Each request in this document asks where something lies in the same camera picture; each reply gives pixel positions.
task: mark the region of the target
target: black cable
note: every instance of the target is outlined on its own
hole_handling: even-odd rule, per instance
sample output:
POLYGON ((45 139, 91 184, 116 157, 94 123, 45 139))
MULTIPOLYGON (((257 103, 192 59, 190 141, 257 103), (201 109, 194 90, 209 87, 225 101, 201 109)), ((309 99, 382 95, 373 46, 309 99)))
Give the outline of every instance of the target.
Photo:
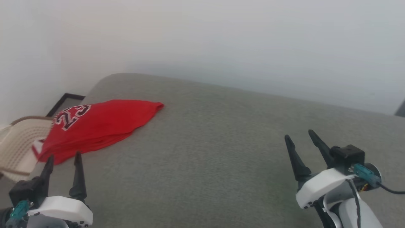
POLYGON ((354 195, 354 200, 356 202, 356 207, 357 207, 357 228, 360 228, 360 202, 358 201, 358 197, 357 197, 357 189, 353 186, 352 181, 351 180, 346 180, 347 182, 349 182, 350 188, 352 189, 353 195, 354 195))
POLYGON ((392 194, 398 194, 398 195, 404 195, 404 194, 405 194, 405 191, 394 191, 394 190, 391 190, 391 189, 385 187, 385 186, 384 186, 383 184, 381 184, 380 182, 376 182, 376 184, 377 184, 378 186, 380 186, 382 189, 384 189, 384 190, 386 190, 386 191, 388 191, 388 192, 390 192, 390 193, 392 193, 392 194))

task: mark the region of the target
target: red fabric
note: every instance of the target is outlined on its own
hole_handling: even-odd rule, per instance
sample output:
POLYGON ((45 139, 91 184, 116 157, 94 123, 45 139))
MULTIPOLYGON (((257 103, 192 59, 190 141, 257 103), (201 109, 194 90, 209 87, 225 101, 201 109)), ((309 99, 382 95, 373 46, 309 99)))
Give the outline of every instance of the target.
POLYGON ((111 100, 65 109, 53 119, 39 161, 55 155, 60 164, 76 154, 96 151, 121 141, 163 108, 160 102, 111 100))

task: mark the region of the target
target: gray couch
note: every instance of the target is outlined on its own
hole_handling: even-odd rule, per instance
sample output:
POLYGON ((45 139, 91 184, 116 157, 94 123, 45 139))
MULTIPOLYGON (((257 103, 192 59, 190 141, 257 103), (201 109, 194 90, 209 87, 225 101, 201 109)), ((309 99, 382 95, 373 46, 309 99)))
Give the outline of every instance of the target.
MULTIPOLYGON (((83 103, 160 101, 129 138, 83 155, 95 228, 322 227, 295 201, 284 135, 313 172, 326 168, 313 129, 329 146, 353 144, 405 189, 405 119, 196 82, 133 73, 102 79, 83 103)), ((42 169, 36 167, 33 175, 42 169)), ((50 195, 67 196, 73 159, 55 167, 50 195)), ((361 193, 384 227, 403 227, 405 197, 361 193)))

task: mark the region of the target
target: white plastic part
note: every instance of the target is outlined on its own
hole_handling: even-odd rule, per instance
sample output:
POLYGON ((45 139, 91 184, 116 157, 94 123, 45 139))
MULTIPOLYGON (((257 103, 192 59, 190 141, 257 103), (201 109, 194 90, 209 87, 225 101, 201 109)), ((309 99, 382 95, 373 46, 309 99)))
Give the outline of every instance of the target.
MULTIPOLYGON (((382 228, 374 212, 362 199, 360 205, 360 225, 367 228, 382 228)), ((339 215, 344 228, 357 228, 357 206, 354 198, 343 201, 339 205, 339 215)))
POLYGON ((62 219, 52 218, 45 215, 36 215, 30 217, 28 220, 27 228, 69 228, 65 221, 62 219))
POLYGON ((46 197, 41 206, 29 210, 28 215, 35 215, 38 212, 48 217, 77 222, 82 227, 93 224, 93 213, 82 201, 63 196, 46 197))
POLYGON ((351 186, 356 187, 352 181, 350 181, 350 182, 344 181, 339 186, 334 188, 332 191, 329 191, 328 193, 326 193, 324 196, 324 201, 323 201, 324 211, 332 219, 336 228, 342 228, 342 222, 340 221, 340 218, 334 212, 330 211, 330 209, 336 203, 340 203, 340 202, 343 202, 345 200, 348 200, 348 199, 351 199, 354 197, 351 186))
POLYGON ((321 196, 338 187, 346 179, 352 179, 354 177, 354 174, 346 176, 335 168, 324 170, 305 182, 295 195, 297 203, 300 208, 310 206, 310 202, 313 203, 321 196))

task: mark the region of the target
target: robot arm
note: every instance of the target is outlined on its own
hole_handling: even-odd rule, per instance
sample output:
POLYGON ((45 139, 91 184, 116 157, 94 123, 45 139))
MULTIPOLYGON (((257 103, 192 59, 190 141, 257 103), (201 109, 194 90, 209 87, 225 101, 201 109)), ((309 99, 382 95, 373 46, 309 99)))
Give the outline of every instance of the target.
POLYGON ((85 204, 87 197, 81 153, 75 157, 75 177, 70 197, 48 196, 49 177, 53 171, 53 156, 40 176, 19 181, 9 192, 14 210, 5 215, 1 227, 61 227, 81 228, 93 224, 93 213, 85 204))
POLYGON ((348 145, 329 148, 316 133, 309 135, 320 150, 327 168, 312 174, 295 151, 295 145, 286 135, 285 141, 290 157, 298 192, 298 205, 307 209, 314 207, 325 228, 382 228, 366 202, 358 192, 378 188, 381 176, 378 169, 364 163, 365 153, 348 145))

